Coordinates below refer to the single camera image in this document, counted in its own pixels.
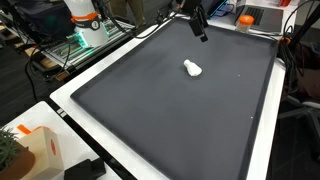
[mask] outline white table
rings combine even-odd
[[[285,10],[286,19],[292,9]],[[288,25],[294,25],[295,16]],[[223,28],[234,29],[232,17],[215,18],[210,20],[211,25]],[[152,27],[146,30],[141,36],[149,33]],[[162,173],[146,162],[142,157],[135,153],[131,148],[124,144],[119,138],[112,134],[108,129],[98,123],[93,117],[78,106],[70,95],[88,82],[94,76],[106,69],[112,63],[121,58],[143,40],[133,39],[123,45],[109,56],[105,57],[97,64],[74,78],[72,81],[55,91],[50,98],[57,103],[71,118],[103,146],[115,159],[117,159],[130,173],[139,180],[160,180],[167,179]],[[265,179],[268,168],[269,156],[271,152],[273,134],[277,119],[277,112],[280,103],[282,84],[284,81],[285,69],[280,61],[276,61],[272,70],[270,83],[268,86],[265,103],[258,127],[257,137],[250,162],[248,180]]]
[[[24,134],[16,128],[20,124],[30,130],[38,126],[46,126],[57,134],[64,169],[68,169],[85,159],[95,160],[98,158],[98,155],[45,102],[39,102],[9,122],[6,127],[13,128],[12,132],[17,133],[17,137],[21,138]],[[105,164],[105,168],[107,173],[99,180],[121,180],[107,164]],[[64,172],[61,172],[53,180],[62,180],[63,176]]]

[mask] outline cardboard box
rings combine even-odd
[[[36,157],[35,164],[23,180],[51,179],[64,170],[57,135],[46,129],[39,128],[18,142],[29,147]]]

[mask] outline black tray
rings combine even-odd
[[[202,43],[174,19],[71,97],[170,179],[245,179],[276,42],[206,32]]]

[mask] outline orange object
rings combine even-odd
[[[35,130],[37,130],[37,129],[39,129],[39,128],[45,128],[45,129],[48,129],[49,131],[51,131],[50,128],[45,127],[45,126],[38,126],[38,127],[36,127],[34,130],[32,130],[32,131],[30,131],[28,128],[26,128],[26,127],[25,127],[24,125],[22,125],[22,124],[20,124],[17,128],[18,128],[21,132],[23,132],[24,134],[26,134],[26,135],[30,134],[31,132],[33,132],[33,131],[35,131]]]
[[[278,6],[287,7],[290,4],[291,0],[280,0]]]
[[[24,134],[30,134],[31,131],[29,129],[27,129],[24,125],[20,124],[18,127],[17,127],[21,132],[23,132]]]
[[[283,38],[283,37],[280,38],[279,41],[278,41],[278,44],[280,43],[280,41],[284,41],[284,38]],[[291,40],[290,40],[289,38],[286,38],[285,41],[286,41],[286,44],[287,44],[287,45],[291,42]]]
[[[251,25],[254,22],[254,18],[249,15],[242,15],[239,17],[239,23],[244,25]]]
[[[74,16],[72,15],[71,21],[74,23],[75,20],[94,20],[98,16],[97,12],[93,12],[90,14],[87,14],[86,16]]]

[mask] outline black cable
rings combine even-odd
[[[136,35],[134,35],[132,32],[128,32],[125,30],[125,28],[123,28],[121,25],[119,25],[119,23],[115,20],[115,18],[113,17],[109,7],[105,4],[105,3],[102,3],[103,6],[105,7],[105,10],[106,10],[106,14],[107,16],[110,18],[110,20],[112,21],[112,23],[123,33],[125,33],[126,35],[132,37],[132,38],[136,38],[136,39],[144,39],[148,36],[150,36],[151,34],[153,34],[155,31],[157,31],[162,24],[166,23],[167,21],[171,20],[172,18],[174,18],[176,15],[177,15],[177,12],[175,12],[172,16],[168,17],[166,20],[164,20],[163,22],[159,23],[157,25],[157,27],[155,27],[149,34],[145,35],[145,36],[142,36],[142,37],[138,37]]]
[[[33,72],[32,70],[32,61],[33,61],[33,56],[34,56],[34,51],[33,53],[31,53],[30,57],[29,57],[29,71],[31,73],[31,75],[33,76],[34,79],[38,80],[38,81],[45,81],[44,78],[38,78],[37,75]]]
[[[310,13],[311,13],[311,10],[312,10],[312,7],[313,7],[313,5],[314,5],[314,3],[315,3],[316,1],[312,1],[312,4],[311,4],[311,6],[310,6],[310,8],[309,8],[309,10],[308,10],[308,13],[307,13],[307,16],[306,16],[306,19],[304,20],[305,22],[307,21],[307,19],[309,18],[309,15],[310,15]]]
[[[224,16],[227,16],[228,14],[233,14],[232,11],[234,9],[234,4],[226,4],[226,6],[232,6],[231,10],[230,11],[223,11],[223,10],[218,10],[218,11],[222,11],[224,12],[223,15],[217,15],[217,14],[214,14],[213,16],[217,16],[217,17],[224,17]]]
[[[42,45],[42,44],[45,43],[45,42],[46,42],[46,40],[44,40],[43,42],[41,42],[39,45],[37,45],[37,46],[33,49],[33,51],[32,51],[32,53],[30,54],[30,57],[29,57],[26,65],[25,65],[25,67],[24,67],[24,72],[25,72],[25,74],[26,74],[26,76],[27,76],[27,78],[28,78],[28,80],[29,80],[29,82],[30,82],[31,89],[32,89],[32,95],[33,95],[33,98],[34,98],[34,100],[35,100],[36,102],[39,102],[39,101],[38,101],[38,98],[37,98],[37,94],[36,94],[36,90],[35,90],[34,83],[33,83],[33,81],[32,81],[32,78],[30,77],[30,74],[28,73],[28,66],[30,66],[30,64],[31,64],[31,61],[32,61],[32,58],[33,58],[33,55],[34,55],[35,51],[38,49],[38,47],[39,47],[40,45]]]
[[[64,62],[63,66],[61,67],[60,71],[50,78],[51,81],[53,80],[53,78],[56,78],[65,69],[65,67],[69,61],[69,56],[70,56],[70,51],[71,51],[71,45],[70,45],[71,43],[69,40],[67,40],[67,42],[68,42],[68,54],[66,57],[66,61]]]
[[[31,56],[29,57],[29,60],[28,62],[26,63],[25,67],[24,67],[24,72],[26,73],[28,79],[29,79],[29,82],[30,82],[30,85],[31,85],[31,88],[32,88],[32,94],[33,94],[33,98],[36,102],[39,102],[38,101],[38,98],[37,98],[37,95],[36,95],[36,90],[35,90],[35,87],[34,87],[34,84],[33,84],[33,81],[28,73],[28,65],[30,63],[30,58],[32,58],[32,55],[34,54],[34,52],[36,51],[37,48],[34,48],[34,50],[32,51],[31,53]]]
[[[286,38],[287,37],[287,34],[286,34],[286,30],[287,30],[287,25],[288,25],[288,22],[289,20],[291,19],[292,15],[298,10],[300,9],[302,6],[304,6],[305,4],[309,3],[309,2],[312,2],[312,1],[306,1],[306,2],[303,2],[302,4],[300,4],[296,9],[294,9],[290,16],[287,18],[285,24],[284,24],[284,27],[283,27],[283,37]]]
[[[12,22],[12,25],[13,25],[14,29],[17,31],[18,37],[19,37],[20,40],[23,42],[22,36],[20,35],[19,29],[18,29],[18,27],[17,27],[17,24],[16,24],[16,21],[15,21],[15,20]]]
[[[288,44],[290,43],[290,38],[292,37],[292,34],[294,33],[293,31],[293,26],[289,26],[288,22],[291,19],[292,15],[294,13],[297,12],[298,9],[300,9],[302,6],[304,6],[305,4],[309,3],[309,2],[313,2],[314,3],[315,0],[313,1],[306,1],[303,2],[302,4],[300,4],[297,8],[295,8],[291,14],[289,15],[289,17],[287,18],[285,25],[283,27],[283,38],[280,39],[279,41],[279,51],[278,51],[278,56],[285,62],[285,66],[286,66],[286,84],[288,85],[288,93],[295,93],[298,90],[298,78],[297,78],[297,72],[301,75],[304,76],[304,71],[303,69],[301,70],[297,63],[296,63],[296,55],[293,55],[292,50],[289,48]],[[302,64],[304,67],[304,57],[303,54],[301,54],[301,58],[302,58]]]

